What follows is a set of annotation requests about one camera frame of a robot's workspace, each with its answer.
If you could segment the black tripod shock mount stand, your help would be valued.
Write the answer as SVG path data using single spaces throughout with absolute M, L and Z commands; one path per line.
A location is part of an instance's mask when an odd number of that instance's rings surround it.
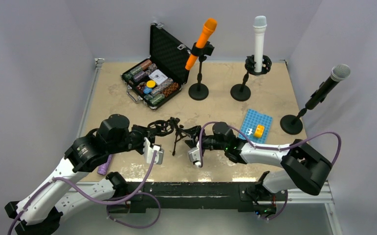
M 180 119 L 177 117 L 170 117 L 168 120 L 161 120 L 162 121 L 162 131 L 160 133 L 156 133 L 155 129 L 153 130 L 154 134 L 158 137 L 165 137 L 167 135 L 170 135 L 172 133 L 175 133 L 175 141 L 174 141 L 174 148 L 172 151 L 172 155 L 174 156 L 176 154 L 176 145 L 177 142 L 184 139 L 186 137 L 186 134 L 184 132 L 184 126 L 180 125 Z

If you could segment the black round base clip stand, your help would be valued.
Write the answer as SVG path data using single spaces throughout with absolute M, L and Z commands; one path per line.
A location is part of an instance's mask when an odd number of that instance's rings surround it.
M 193 44 L 192 52 L 198 56 L 199 65 L 199 72 L 197 75 L 197 83 L 193 84 L 189 88 L 189 96 L 193 100 L 204 100 L 209 95 L 209 89 L 206 85 L 202 84 L 202 64 L 207 59 L 207 56 L 211 56 L 215 47 L 207 41 L 203 48 L 197 47 L 196 43 Z

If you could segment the purple glitter microphone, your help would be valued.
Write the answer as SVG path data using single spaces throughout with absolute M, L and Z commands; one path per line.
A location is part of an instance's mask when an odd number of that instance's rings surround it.
M 109 166 L 112 162 L 112 158 L 113 158 L 113 155 L 108 156 L 107 161 L 98 167 L 97 174 L 103 175 L 103 176 L 107 175 Z

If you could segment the orange microphone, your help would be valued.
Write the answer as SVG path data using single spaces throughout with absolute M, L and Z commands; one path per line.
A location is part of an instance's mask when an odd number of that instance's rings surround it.
M 191 50 L 189 59 L 186 62 L 185 69 L 190 71 L 194 66 L 197 58 L 199 57 L 200 51 L 205 47 L 209 37 L 215 32 L 218 22 L 213 18 L 209 18 L 203 25 L 202 32 Z

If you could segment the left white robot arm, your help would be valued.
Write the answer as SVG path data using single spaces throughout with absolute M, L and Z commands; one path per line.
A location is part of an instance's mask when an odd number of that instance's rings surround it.
M 117 153 L 136 151 L 149 166 L 160 164 L 163 149 L 155 144 L 155 138 L 160 135 L 161 128 L 155 124 L 130 125 L 126 116 L 109 116 L 98 128 L 77 138 L 53 172 L 29 196 L 5 206 L 13 220 L 8 233 L 51 235 L 60 224 L 92 204 L 125 205 L 134 196 L 141 195 L 145 181 L 130 191 L 118 172 L 109 173 L 85 190 L 77 183 Z

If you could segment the black stand at right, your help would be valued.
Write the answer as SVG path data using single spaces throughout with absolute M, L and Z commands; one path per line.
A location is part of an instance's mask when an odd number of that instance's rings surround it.
M 307 112 L 307 108 L 299 111 L 298 115 L 285 115 L 280 120 L 282 130 L 290 135 L 297 135 L 303 130 L 301 117 Z

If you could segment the white microphone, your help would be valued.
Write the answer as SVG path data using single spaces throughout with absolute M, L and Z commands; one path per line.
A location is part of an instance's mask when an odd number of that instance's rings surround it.
M 264 37 L 267 28 L 266 16 L 257 16 L 254 19 L 253 29 L 255 34 L 254 45 L 254 62 L 256 73 L 262 72 L 263 66 L 263 50 L 264 50 Z

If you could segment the black microphone silver grille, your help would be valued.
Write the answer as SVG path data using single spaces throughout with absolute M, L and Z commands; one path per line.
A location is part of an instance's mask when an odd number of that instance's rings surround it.
M 319 88 L 311 95 L 306 102 L 305 108 L 308 110 L 314 109 L 319 103 L 322 103 L 330 91 L 341 81 L 348 78 L 351 74 L 351 69 L 346 64 L 339 64 L 332 68 L 330 76 L 325 80 Z

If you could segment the yellow round chip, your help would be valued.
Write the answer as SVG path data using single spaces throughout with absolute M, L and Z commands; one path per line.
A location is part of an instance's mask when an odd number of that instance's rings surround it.
M 149 81 L 146 83 L 146 87 L 148 87 L 148 88 L 150 88 L 150 89 L 153 89 L 155 86 L 156 86 L 156 82 L 153 81 L 153 80 L 149 80 Z

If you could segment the black poker chip case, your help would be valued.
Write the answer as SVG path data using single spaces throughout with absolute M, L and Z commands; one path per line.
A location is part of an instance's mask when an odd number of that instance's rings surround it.
M 185 86 L 189 71 L 185 69 L 191 54 L 180 40 L 163 28 L 162 23 L 150 25 L 149 57 L 121 74 L 127 86 L 127 95 L 135 103 L 143 102 L 152 110 L 164 105 Z M 146 83 L 149 74 L 159 69 L 168 79 L 150 89 Z

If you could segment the white card deck box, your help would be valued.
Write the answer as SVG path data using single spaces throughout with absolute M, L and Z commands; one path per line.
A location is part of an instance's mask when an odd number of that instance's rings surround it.
M 168 76 L 166 76 L 162 71 L 159 69 L 154 70 L 152 73 L 150 73 L 149 78 L 153 80 L 157 85 L 161 85 L 164 83 L 167 79 Z

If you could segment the blue lego baseplate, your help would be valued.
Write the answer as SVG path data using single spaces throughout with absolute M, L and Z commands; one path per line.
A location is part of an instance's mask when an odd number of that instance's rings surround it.
M 273 118 L 266 114 L 261 114 L 253 109 L 248 109 L 241 125 L 240 131 L 244 133 L 252 142 L 264 144 L 268 138 Z M 254 136 L 258 125 L 263 126 L 261 137 Z

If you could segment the orange lego brick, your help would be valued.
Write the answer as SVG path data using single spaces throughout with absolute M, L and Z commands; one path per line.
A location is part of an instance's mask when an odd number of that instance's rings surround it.
M 265 127 L 263 125 L 258 124 L 256 126 L 256 129 L 253 133 L 253 137 L 255 138 L 261 138 L 264 135 Z

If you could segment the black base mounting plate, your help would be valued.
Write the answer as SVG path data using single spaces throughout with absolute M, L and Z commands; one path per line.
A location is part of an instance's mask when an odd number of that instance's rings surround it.
M 145 213 L 147 209 L 237 210 L 275 213 L 285 194 L 270 193 L 256 182 L 148 182 L 143 195 L 125 206 L 112 206 L 112 213 Z

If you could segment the black shock mount round stand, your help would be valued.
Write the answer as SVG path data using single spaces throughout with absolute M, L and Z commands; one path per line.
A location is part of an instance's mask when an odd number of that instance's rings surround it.
M 247 101 L 251 97 L 251 90 L 250 88 L 246 85 L 246 82 L 249 79 L 250 75 L 254 76 L 259 76 L 259 75 L 264 75 L 270 72 L 272 65 L 271 59 L 263 55 L 262 58 L 262 66 L 261 72 L 255 72 L 254 69 L 256 68 L 256 62 L 254 62 L 254 55 L 247 56 L 245 60 L 245 69 L 246 69 L 246 74 L 243 77 L 243 82 L 242 84 L 236 84 L 234 85 L 231 90 L 230 94 L 231 96 L 237 100 L 237 101 Z

